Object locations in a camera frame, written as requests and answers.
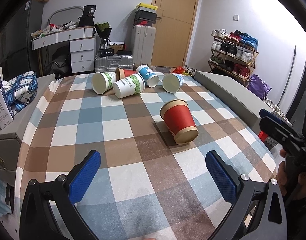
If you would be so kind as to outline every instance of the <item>paper cup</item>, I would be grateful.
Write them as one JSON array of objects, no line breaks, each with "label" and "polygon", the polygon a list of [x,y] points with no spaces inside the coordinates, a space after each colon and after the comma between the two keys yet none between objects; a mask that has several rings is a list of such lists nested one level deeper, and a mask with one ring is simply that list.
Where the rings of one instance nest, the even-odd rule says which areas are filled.
[{"label": "paper cup", "polygon": [[160,116],[164,120],[176,144],[188,144],[198,136],[188,104],[181,99],[175,99],[162,106]]},{"label": "paper cup", "polygon": [[135,74],[136,71],[117,68],[115,70],[115,73],[116,73],[116,80],[118,81],[118,80],[121,80],[123,78],[129,77],[129,76]]},{"label": "paper cup", "polygon": [[162,86],[166,92],[175,93],[183,85],[184,79],[180,74],[167,74],[162,80]]},{"label": "paper cup", "polygon": [[148,65],[141,65],[136,69],[136,71],[140,73],[145,84],[150,88],[155,87],[160,81],[160,78],[149,68]]},{"label": "paper cup", "polygon": [[95,93],[101,95],[105,91],[111,89],[116,82],[116,73],[108,72],[101,73],[96,72],[92,77],[92,88]]},{"label": "paper cup", "polygon": [[123,78],[113,84],[113,90],[117,98],[142,93],[144,88],[144,80],[139,73]]}]

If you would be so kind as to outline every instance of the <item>black refrigerator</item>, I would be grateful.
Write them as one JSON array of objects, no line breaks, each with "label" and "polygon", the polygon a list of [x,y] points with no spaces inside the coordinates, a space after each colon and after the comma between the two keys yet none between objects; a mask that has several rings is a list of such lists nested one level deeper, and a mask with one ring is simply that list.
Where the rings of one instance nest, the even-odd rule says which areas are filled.
[{"label": "black refrigerator", "polygon": [[40,77],[37,51],[32,50],[31,33],[40,30],[44,4],[26,2],[0,33],[0,67],[8,81],[30,70]]}]

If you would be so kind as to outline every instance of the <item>door frame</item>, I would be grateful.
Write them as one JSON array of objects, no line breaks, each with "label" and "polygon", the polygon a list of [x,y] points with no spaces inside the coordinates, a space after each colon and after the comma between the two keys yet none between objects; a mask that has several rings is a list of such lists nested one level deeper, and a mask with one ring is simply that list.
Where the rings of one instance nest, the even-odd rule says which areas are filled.
[{"label": "door frame", "polygon": [[[152,0],[152,5],[155,5],[156,0]],[[192,38],[192,33],[193,33],[193,27],[194,27],[194,23],[195,23],[195,18],[196,18],[196,12],[197,12],[197,6],[198,6],[198,2],[199,0],[195,1],[195,9],[194,9],[194,13],[193,13],[193,20],[192,20],[192,24],[191,24],[191,29],[190,29],[190,34],[189,34],[189,39],[188,39],[188,44],[186,45],[186,51],[185,51],[185,55],[184,55],[184,60],[182,63],[182,66],[185,65],[186,62],[186,58],[188,56],[188,51],[189,51],[189,46],[191,43],[191,38]]]}]

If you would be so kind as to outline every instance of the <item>blue paper cup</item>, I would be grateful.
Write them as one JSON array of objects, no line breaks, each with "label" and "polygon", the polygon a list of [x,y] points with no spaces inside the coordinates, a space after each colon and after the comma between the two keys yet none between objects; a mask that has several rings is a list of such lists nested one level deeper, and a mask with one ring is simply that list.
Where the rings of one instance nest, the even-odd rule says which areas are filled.
[{"label": "blue paper cup", "polygon": [[155,87],[160,81],[160,78],[149,68],[148,65],[141,65],[136,69],[136,71],[140,73],[145,84],[150,88]]},{"label": "blue paper cup", "polygon": [[184,79],[180,74],[167,74],[162,80],[162,86],[166,92],[175,93],[183,85]]}]

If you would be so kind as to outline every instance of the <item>silver suitcase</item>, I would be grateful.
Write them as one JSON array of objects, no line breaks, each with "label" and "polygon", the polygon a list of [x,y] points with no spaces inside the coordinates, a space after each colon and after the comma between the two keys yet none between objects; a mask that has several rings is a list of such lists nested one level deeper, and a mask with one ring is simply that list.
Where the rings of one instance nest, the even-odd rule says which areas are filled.
[{"label": "silver suitcase", "polygon": [[133,26],[131,48],[135,66],[142,64],[151,66],[155,31],[155,27]]},{"label": "silver suitcase", "polygon": [[106,57],[95,57],[95,72],[114,72],[116,68],[133,70],[133,56],[113,55]]}]

